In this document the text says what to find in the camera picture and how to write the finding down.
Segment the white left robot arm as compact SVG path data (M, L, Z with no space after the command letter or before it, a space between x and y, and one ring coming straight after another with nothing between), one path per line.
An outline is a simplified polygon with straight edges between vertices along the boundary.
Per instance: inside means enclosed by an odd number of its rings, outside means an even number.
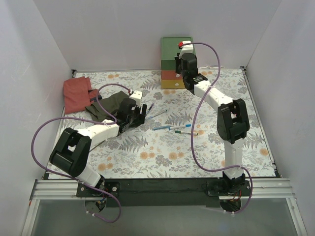
M146 113L146 104L139 106L136 100L125 98L116 112L117 123L109 125L110 121L105 120L105 124L95 124L84 129L66 128L50 155L50 163L87 184L88 191L93 196L101 196L106 189L105 178L87 164L90 150L129 128L142 125Z

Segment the green top drawer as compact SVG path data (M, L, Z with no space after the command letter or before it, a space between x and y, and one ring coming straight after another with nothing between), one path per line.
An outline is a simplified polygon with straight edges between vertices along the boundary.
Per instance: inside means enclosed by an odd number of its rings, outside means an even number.
M176 61L174 59L162 59L160 62L161 70L176 70Z

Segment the green red yellow drawer box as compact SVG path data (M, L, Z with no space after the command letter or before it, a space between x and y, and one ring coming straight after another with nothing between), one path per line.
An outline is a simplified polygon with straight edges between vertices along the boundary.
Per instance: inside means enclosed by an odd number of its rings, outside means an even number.
M192 37L162 37L161 38L161 60L162 59L174 59L180 52L178 44L182 41L193 42Z

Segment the blue long nib marker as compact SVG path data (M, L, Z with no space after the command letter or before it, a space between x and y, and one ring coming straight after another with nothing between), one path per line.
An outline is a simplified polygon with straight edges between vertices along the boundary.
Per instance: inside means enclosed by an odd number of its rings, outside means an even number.
M146 119L155 118L155 117L157 117L157 116L159 116L159 115L161 115L161 114L163 114L163 113L166 113L166 112L167 112L167 110L162 110L162 111L160 111L160 112L158 112L158 113L156 113L156 114L154 114L154 115L152 115L152 116L146 117Z

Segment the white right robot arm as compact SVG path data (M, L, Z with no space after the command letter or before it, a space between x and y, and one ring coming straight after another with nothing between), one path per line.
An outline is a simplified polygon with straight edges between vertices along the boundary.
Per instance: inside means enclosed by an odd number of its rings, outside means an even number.
M224 143L225 168L217 189L227 195L236 194L245 185L243 144L250 129L246 103L233 99L211 86L211 82L198 72L194 53L175 56L176 73L181 74L185 88L217 111L217 132Z

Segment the red drawer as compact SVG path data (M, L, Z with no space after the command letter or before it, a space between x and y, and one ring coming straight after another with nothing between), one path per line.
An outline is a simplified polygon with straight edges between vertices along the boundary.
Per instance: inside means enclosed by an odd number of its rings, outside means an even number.
M162 80L179 80L182 79L182 75L175 72L175 70L162 70Z

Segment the yellow bottom drawer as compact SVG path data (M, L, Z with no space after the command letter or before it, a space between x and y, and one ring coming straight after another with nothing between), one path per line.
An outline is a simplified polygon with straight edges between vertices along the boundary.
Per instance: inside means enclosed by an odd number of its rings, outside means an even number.
M184 89L182 80L161 80L162 89Z

